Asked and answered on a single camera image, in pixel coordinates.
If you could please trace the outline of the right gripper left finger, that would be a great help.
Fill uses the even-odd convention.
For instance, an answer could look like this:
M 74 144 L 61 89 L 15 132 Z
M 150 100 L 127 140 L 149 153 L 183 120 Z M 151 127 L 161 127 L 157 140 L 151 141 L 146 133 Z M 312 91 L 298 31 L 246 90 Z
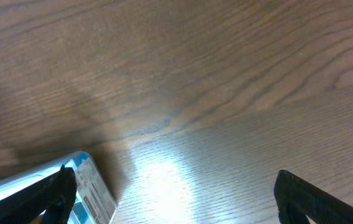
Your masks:
M 0 224 L 66 223 L 76 200 L 76 177 L 71 167 L 60 170 L 0 200 Z

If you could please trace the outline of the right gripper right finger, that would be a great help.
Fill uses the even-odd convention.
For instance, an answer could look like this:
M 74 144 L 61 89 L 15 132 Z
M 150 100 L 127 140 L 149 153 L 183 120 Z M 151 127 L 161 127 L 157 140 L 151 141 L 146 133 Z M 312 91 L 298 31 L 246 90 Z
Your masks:
M 287 170 L 280 170 L 273 194 L 282 224 L 353 224 L 353 207 Z

